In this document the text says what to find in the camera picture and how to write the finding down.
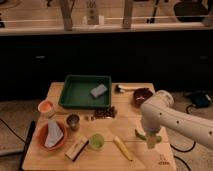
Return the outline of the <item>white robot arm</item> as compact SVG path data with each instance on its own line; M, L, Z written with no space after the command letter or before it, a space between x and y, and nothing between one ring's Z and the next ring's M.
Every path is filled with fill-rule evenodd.
M172 108L173 104L172 95L160 90L140 106L148 148L155 147L157 134L164 126L213 149L213 121L177 111Z

